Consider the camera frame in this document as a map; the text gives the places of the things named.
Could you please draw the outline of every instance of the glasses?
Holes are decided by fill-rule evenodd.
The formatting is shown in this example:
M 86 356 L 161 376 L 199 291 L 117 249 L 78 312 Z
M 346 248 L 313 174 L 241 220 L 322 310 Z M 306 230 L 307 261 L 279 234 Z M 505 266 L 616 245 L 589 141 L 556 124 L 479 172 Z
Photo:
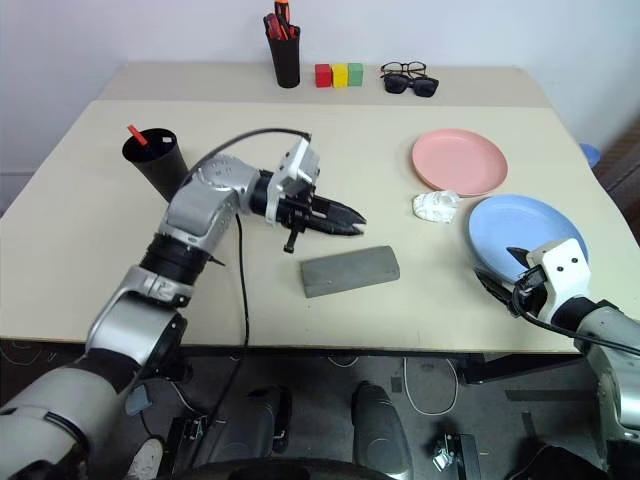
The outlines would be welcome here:
M 426 70 L 427 66 L 422 62 L 391 62 L 380 67 L 384 89 L 388 93 L 400 94 L 409 87 L 419 97 L 432 97 L 440 82 L 428 77 Z
M 426 76 L 426 73 L 427 73 L 427 66 L 422 62 L 409 62 L 409 63 L 389 62 L 381 66 L 380 71 L 384 74 L 407 73 L 407 75 L 409 75 L 410 77 L 414 77 L 415 75 L 424 77 Z

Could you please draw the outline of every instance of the gray eraser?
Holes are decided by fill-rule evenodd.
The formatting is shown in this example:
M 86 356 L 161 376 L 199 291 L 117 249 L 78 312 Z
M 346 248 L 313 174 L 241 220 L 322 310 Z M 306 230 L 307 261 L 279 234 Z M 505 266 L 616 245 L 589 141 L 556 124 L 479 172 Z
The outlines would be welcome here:
M 390 246 L 302 262 L 302 282 L 307 298 L 344 292 L 400 278 L 400 267 Z

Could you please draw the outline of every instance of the crumpled paper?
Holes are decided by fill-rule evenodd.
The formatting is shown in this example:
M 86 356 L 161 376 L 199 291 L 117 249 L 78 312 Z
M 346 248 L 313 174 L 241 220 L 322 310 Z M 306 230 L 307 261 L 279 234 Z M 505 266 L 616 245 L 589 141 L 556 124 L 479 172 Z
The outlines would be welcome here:
M 423 193 L 413 199 L 413 213 L 430 222 L 451 223 L 459 202 L 460 197 L 453 190 Z

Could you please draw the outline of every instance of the red block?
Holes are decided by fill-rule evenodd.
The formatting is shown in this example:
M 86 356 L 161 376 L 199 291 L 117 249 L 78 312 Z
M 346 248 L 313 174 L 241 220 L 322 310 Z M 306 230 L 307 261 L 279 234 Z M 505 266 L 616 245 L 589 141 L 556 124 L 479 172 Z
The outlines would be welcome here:
M 326 63 L 316 64 L 316 87 L 330 87 L 333 81 L 331 65 Z

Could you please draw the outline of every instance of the black pen holder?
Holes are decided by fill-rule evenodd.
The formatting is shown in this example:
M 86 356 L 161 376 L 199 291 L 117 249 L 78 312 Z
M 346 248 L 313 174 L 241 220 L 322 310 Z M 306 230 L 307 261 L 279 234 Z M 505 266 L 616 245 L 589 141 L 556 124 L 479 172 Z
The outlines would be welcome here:
M 178 191 L 189 173 L 178 147 L 178 139 L 170 130 L 150 128 L 140 132 L 149 142 L 141 146 L 135 138 L 122 146 L 122 155 L 129 160 L 167 201 Z
M 274 40 L 267 36 L 276 80 L 282 88 L 297 87 L 300 83 L 300 27 L 293 27 L 295 38 Z

